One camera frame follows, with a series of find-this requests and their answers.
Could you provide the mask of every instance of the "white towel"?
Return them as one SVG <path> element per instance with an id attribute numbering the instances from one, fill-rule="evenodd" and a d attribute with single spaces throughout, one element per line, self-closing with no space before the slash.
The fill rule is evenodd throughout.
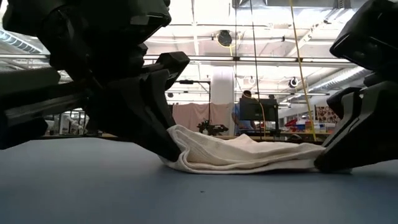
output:
<path id="1" fill-rule="evenodd" d="M 256 142 L 242 135 L 232 140 L 195 133 L 180 125 L 167 130 L 181 149 L 177 162 L 161 158 L 169 167 L 194 174 L 252 174 L 277 169 L 313 171 L 325 149 L 314 144 Z"/>

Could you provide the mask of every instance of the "person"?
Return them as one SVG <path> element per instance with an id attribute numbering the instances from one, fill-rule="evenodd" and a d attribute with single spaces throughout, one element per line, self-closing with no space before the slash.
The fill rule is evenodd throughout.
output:
<path id="1" fill-rule="evenodd" d="M 251 98 L 251 92 L 245 90 L 242 95 L 243 97 Z M 253 130 L 256 128 L 254 121 L 241 121 L 239 119 L 239 109 L 239 103 L 236 103 L 231 113 L 232 120 L 235 123 L 235 135 L 240 134 L 240 130 Z"/>

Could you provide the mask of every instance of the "white column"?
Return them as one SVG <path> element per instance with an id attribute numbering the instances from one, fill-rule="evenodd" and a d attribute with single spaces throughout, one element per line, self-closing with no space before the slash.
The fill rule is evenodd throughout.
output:
<path id="1" fill-rule="evenodd" d="M 235 76 L 232 67 L 214 67 L 211 77 L 211 97 L 210 101 L 214 104 L 229 104 L 232 110 L 234 103 Z M 229 131 L 225 135 L 234 134 L 234 122 L 232 121 L 231 111 L 225 115 L 229 118 L 229 123 L 223 124 Z"/>

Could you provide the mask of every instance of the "black monitor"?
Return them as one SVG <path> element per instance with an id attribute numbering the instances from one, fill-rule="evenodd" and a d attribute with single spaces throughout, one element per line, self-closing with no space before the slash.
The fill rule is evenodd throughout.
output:
<path id="1" fill-rule="evenodd" d="M 260 99 L 266 121 L 278 121 L 278 102 L 272 99 Z M 239 119 L 241 121 L 263 121 L 262 108 L 256 99 L 241 98 L 239 101 Z"/>

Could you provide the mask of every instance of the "blue table surface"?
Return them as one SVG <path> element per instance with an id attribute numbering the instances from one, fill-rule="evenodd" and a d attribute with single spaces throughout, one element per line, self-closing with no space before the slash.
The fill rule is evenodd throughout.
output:
<path id="1" fill-rule="evenodd" d="M 0 223 L 398 223 L 398 162 L 343 174 L 193 175 L 104 139 L 0 152 Z"/>

